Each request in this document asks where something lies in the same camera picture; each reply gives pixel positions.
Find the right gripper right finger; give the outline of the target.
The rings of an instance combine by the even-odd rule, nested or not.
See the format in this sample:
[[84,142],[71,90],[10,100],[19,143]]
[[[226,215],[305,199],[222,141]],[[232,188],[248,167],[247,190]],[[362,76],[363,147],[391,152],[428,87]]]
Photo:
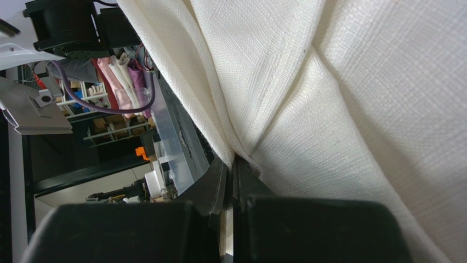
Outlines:
[[376,202],[281,197],[241,157],[233,163],[234,262],[412,262]]

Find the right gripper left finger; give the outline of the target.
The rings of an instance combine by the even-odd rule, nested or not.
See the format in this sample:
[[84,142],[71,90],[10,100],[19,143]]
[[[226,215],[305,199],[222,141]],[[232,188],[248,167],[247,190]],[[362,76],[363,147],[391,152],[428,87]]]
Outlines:
[[37,227],[22,262],[221,262],[226,176],[216,158],[169,202],[57,207]]

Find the white cloth napkin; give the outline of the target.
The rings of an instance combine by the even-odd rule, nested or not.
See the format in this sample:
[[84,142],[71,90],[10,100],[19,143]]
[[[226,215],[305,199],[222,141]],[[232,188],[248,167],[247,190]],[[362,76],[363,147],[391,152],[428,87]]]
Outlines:
[[215,153],[466,262],[466,1],[119,1]]

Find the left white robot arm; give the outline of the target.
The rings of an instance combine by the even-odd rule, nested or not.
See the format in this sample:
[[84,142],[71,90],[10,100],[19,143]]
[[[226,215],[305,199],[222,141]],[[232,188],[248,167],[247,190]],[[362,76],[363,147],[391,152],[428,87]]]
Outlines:
[[116,1],[1,1],[1,70],[104,58],[140,39]]

